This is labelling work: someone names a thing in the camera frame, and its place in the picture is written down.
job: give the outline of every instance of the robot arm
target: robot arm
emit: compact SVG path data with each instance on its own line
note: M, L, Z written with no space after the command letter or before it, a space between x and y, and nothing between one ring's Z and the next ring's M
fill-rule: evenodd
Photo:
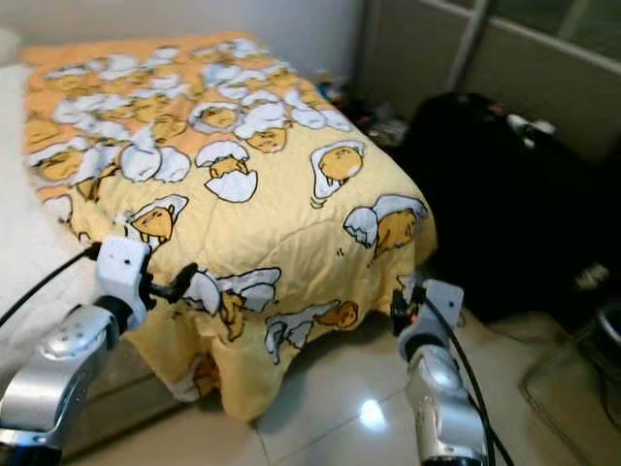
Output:
M412 295L421 305L415 323L409 320L403 297L394 300L397 326L399 322L409 323L399 335L398 346L402 358L409 362L406 395L414 411L418 456L423 466L470 466L485 461L480 415L469 401L459 367L449 352L448 335L426 304L427 300L434 303L454 327L463 295L457 286L426 281Z
M190 264L172 286L155 285L148 260L143 243L110 238L101 247L94 303L77 306L44 338L0 402L0 465L59 464L90 383L120 335L147 318L149 294L179 300L197 269Z

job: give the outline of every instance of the tiled floor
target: tiled floor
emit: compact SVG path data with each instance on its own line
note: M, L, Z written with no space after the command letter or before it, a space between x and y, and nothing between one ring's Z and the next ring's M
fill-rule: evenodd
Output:
M577 464L517 387L525 370L554 350L555 324L545 316L527 316L497 325L518 338L537 336L536 343L523 343L490 331L468 312L465 316L459 337L515 464ZM214 397L73 464L411 466L418 461L406 381L388 320L371 317L355 333L309 345L277 401L254 426L227 418Z

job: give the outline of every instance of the comforter with cartoon print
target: comforter with cartoon print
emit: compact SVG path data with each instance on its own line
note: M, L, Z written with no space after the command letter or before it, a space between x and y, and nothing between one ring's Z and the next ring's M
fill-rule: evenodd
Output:
M415 184L246 34L34 48L25 163L81 242L148 244L182 302L128 338L184 401L262 414L304 346L389 312L435 247Z

